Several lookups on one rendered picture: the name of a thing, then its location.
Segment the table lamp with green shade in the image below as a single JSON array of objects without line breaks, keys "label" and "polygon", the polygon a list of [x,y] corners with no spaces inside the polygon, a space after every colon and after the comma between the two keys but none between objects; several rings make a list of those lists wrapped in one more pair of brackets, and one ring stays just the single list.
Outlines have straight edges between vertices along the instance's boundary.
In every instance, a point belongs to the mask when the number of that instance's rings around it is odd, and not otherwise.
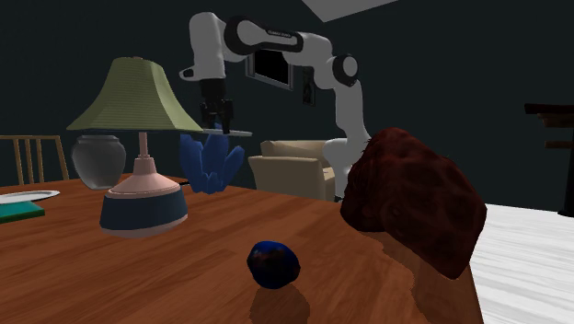
[{"label": "table lamp with green shade", "polygon": [[104,233],[151,237],[187,219],[181,186],[156,171],[147,134],[200,133],[202,128],[181,107],[161,65],[139,57],[114,59],[94,102],[67,129],[136,131],[139,135],[133,173],[105,194],[99,221]]}]

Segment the grey round vase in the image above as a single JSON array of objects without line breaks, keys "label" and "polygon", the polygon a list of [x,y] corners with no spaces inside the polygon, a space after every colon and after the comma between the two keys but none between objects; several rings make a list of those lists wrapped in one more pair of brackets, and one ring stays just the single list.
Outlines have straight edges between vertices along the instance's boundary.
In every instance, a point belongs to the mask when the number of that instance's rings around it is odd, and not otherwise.
[{"label": "grey round vase", "polygon": [[75,171],[91,190],[106,190],[120,180],[126,151],[114,135],[81,135],[72,148]]}]

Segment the wooden chair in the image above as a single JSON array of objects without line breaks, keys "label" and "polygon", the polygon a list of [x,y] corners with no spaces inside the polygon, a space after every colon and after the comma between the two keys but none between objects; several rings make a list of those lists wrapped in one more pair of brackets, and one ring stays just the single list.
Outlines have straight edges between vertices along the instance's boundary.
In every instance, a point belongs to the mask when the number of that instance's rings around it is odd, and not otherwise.
[{"label": "wooden chair", "polygon": [[11,141],[14,149],[15,163],[17,168],[17,183],[25,185],[24,174],[27,174],[29,184],[35,183],[35,173],[32,161],[32,146],[34,142],[36,149],[36,164],[38,167],[39,183],[45,182],[42,142],[54,141],[55,149],[58,155],[58,161],[63,180],[69,180],[69,172],[66,164],[65,154],[63,152],[62,140],[59,135],[2,135],[0,140]]}]

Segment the white plate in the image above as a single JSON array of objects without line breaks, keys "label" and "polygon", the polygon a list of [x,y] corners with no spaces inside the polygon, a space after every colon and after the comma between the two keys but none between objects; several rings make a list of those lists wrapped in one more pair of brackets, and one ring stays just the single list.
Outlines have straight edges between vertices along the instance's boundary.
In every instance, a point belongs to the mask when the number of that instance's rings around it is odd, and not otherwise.
[{"label": "white plate", "polygon": [[20,191],[0,195],[0,204],[35,202],[59,195],[59,191]]}]

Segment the dark red rock-shaped object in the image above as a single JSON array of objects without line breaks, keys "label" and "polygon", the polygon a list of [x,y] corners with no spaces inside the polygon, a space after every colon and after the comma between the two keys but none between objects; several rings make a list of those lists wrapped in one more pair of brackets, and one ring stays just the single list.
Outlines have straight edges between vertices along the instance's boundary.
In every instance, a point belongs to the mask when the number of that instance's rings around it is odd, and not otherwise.
[{"label": "dark red rock-shaped object", "polygon": [[340,208],[349,226],[388,233],[449,279],[469,264],[487,211],[451,159],[396,127],[369,140]]}]

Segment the dark wooden shelf stand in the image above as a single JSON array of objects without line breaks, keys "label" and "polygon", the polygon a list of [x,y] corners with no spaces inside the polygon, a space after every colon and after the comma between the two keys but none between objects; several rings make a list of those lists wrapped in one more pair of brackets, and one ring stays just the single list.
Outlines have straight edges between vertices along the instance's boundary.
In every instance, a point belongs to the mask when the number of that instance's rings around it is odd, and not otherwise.
[{"label": "dark wooden shelf stand", "polygon": [[574,105],[525,103],[526,114],[535,114],[546,128],[569,128],[572,139],[569,141],[545,141],[547,149],[567,149],[569,151],[565,200],[557,213],[574,218]]}]

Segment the grey-framed dark wall picture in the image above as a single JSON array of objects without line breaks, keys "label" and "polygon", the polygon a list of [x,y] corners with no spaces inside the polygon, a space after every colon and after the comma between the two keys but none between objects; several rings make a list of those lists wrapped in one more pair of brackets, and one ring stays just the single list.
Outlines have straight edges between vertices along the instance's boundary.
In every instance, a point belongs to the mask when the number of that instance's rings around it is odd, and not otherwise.
[{"label": "grey-framed dark wall picture", "polygon": [[293,66],[285,61],[281,52],[259,50],[250,54],[246,59],[246,76],[293,90]]}]

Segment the dark blue round object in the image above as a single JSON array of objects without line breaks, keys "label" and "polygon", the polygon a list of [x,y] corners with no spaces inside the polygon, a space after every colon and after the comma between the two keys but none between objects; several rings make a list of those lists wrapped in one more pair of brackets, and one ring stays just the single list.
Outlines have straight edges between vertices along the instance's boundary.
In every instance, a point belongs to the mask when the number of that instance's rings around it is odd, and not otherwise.
[{"label": "dark blue round object", "polygon": [[247,256],[247,267],[261,287],[279,289],[296,280],[301,265],[292,250],[280,242],[260,241]]}]

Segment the green flat board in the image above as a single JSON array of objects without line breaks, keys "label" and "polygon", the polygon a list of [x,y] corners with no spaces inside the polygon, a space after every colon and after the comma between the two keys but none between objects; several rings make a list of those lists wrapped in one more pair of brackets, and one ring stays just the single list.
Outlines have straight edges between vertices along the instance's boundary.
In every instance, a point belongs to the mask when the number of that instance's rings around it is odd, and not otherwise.
[{"label": "green flat board", "polygon": [[44,216],[43,208],[34,202],[0,204],[0,224]]}]

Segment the grey flat slab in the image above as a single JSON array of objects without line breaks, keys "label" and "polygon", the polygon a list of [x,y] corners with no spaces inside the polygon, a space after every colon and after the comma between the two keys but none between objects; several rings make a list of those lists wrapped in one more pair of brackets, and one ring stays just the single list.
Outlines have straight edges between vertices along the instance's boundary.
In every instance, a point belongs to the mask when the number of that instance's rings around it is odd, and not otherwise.
[{"label": "grey flat slab", "polygon": [[249,137],[252,136],[252,132],[247,131],[237,131],[237,130],[230,130],[228,133],[225,133],[222,129],[203,129],[202,133],[206,134],[216,134],[216,135],[226,135],[226,136],[239,136],[239,137]]}]

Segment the blue crystal-shaped ornament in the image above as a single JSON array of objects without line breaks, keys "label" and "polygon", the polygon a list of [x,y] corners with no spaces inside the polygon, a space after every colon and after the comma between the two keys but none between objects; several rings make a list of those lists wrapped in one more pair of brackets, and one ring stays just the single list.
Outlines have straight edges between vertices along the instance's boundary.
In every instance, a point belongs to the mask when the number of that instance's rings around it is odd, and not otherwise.
[{"label": "blue crystal-shaped ornament", "polygon": [[217,122],[215,130],[204,143],[187,133],[179,137],[179,163],[194,192],[223,191],[243,165],[244,148],[237,145],[229,150],[222,124]]}]

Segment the brown wooden table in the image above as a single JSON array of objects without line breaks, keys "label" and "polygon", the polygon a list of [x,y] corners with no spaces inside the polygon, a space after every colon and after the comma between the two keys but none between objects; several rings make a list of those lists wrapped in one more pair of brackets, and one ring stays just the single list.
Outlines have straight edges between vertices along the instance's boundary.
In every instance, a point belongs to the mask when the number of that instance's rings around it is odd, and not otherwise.
[{"label": "brown wooden table", "polygon": [[[186,221],[148,238],[104,234],[103,195],[77,179],[45,215],[0,225],[0,324],[483,324],[472,273],[456,280],[334,202],[230,187],[187,191]],[[276,241],[296,280],[255,282],[247,256]]]}]

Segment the small dark wall picture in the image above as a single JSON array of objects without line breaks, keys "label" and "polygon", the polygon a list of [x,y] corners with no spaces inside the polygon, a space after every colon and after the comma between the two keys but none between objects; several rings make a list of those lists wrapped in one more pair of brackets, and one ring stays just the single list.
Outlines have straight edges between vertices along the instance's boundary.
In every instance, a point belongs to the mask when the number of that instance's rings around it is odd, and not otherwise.
[{"label": "small dark wall picture", "polygon": [[303,76],[303,103],[314,107],[316,105],[316,87],[314,82],[314,69],[305,66],[302,69]]}]

